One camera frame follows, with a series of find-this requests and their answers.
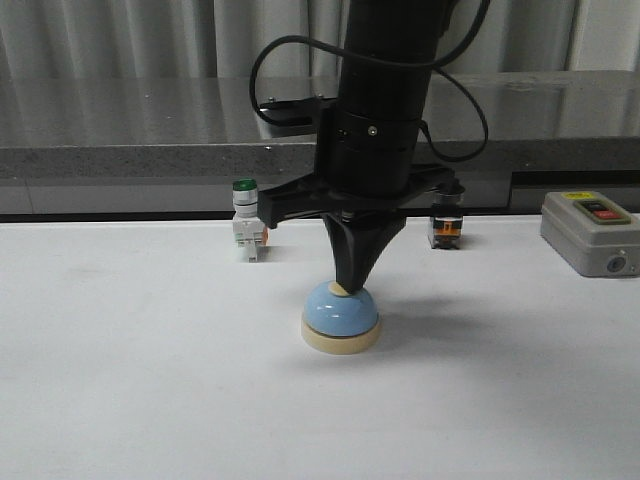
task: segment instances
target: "black cylinder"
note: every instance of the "black cylinder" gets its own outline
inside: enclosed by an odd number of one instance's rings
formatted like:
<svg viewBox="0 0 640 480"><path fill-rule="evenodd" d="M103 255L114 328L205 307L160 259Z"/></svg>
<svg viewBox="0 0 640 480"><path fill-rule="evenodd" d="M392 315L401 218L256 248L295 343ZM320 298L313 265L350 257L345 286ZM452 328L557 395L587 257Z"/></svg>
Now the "black cylinder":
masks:
<svg viewBox="0 0 640 480"><path fill-rule="evenodd" d="M384 60L429 62L455 1L352 0L345 48ZM405 189L430 76L428 68L344 59L335 111L318 137L319 145L326 143L316 168L330 185L367 197L393 197Z"/></svg>

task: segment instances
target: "beige base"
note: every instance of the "beige base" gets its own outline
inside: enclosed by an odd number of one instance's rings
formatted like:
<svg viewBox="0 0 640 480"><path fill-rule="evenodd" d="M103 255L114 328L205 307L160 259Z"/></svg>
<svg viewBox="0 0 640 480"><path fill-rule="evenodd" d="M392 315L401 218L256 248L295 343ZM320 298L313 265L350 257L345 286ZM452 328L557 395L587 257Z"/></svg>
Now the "beige base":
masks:
<svg viewBox="0 0 640 480"><path fill-rule="evenodd" d="M371 347L380 337L381 322L361 335L355 337L330 337L315 331L302 319L302 338L316 350L334 355L360 353Z"/></svg>

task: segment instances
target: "gray countertop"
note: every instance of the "gray countertop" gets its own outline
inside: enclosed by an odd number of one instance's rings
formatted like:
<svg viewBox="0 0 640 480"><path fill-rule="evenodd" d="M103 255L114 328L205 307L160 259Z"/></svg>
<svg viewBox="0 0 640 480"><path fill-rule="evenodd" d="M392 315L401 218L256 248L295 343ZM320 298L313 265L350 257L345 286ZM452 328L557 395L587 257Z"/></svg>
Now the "gray countertop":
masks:
<svg viewBox="0 0 640 480"><path fill-rule="evenodd" d="M505 179L513 172L640 170L637 74L549 72L458 78L483 106L491 129L485 153L461 165L460 172ZM226 185L231 178L246 175L276 184L309 172L314 136L274 138L251 111L247 85L247 79L213 78L0 83L0 190L13 188L14 200L16 195L25 197L22 213L46 213L55 199L34 201L38 195L33 189ZM273 78L260 81L258 94L263 99L296 99L332 96L336 89L335 78ZM432 80L425 118L445 150L468 150L481 137L472 107L442 78ZM423 143L417 157L433 160ZM4 200L0 213L17 213ZM179 203L175 208L193 208ZM156 208L127 205L118 204L116 210ZM76 211L72 206L54 210Z"/></svg>

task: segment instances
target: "red button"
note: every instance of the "red button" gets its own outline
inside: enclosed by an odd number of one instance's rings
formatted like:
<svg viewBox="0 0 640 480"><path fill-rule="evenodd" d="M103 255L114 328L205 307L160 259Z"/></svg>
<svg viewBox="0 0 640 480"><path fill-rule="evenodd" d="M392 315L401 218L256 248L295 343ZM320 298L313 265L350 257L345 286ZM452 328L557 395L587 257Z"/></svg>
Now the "red button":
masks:
<svg viewBox="0 0 640 480"><path fill-rule="evenodd" d="M611 210L598 210L593 212L593 214L602 220L615 220L617 218L622 218L616 212L612 212Z"/></svg>

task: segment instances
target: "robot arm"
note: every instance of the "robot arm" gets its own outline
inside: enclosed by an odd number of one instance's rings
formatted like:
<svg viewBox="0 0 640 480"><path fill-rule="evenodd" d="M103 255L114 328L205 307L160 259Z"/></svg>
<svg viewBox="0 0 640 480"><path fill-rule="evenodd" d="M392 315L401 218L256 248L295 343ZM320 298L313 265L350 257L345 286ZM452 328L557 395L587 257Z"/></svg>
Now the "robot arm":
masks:
<svg viewBox="0 0 640 480"><path fill-rule="evenodd" d="M345 49L335 49L345 57L338 97L269 105L280 115L291 108L297 112L270 123L306 122L318 137L313 173L261 191L258 215L275 228L283 220L320 214L331 240L336 281L349 293L362 288L379 255L404 227L403 204L428 190L459 188L450 168L413 163L431 72L471 42L489 1L482 1L461 45L434 62L456 4L352 0ZM252 82L253 91L255 71ZM272 120L264 110L260 116Z"/></svg>

